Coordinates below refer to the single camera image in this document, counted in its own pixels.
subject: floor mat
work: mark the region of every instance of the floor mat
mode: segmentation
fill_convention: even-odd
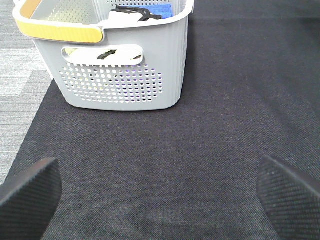
[[[8,176],[60,159],[45,240],[276,240],[256,195],[262,156],[320,180],[320,19],[215,18],[205,4],[176,106],[75,108],[52,83]]]

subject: black clip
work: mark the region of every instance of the black clip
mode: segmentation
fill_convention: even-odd
[[[149,19],[156,19],[160,20],[162,19],[161,15],[151,15],[150,11],[146,8],[141,7],[134,7],[134,6],[118,6],[116,5],[115,9],[111,10],[112,12],[119,12],[119,13],[125,13],[125,14],[135,14],[139,13],[142,14],[142,18],[139,19],[138,22],[144,22]]]

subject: black textured object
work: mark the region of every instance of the black textured object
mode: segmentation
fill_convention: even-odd
[[[285,162],[265,157],[257,193],[284,240],[320,239],[320,183]]]
[[[0,187],[0,240],[39,240],[60,201],[59,162],[45,158]]]

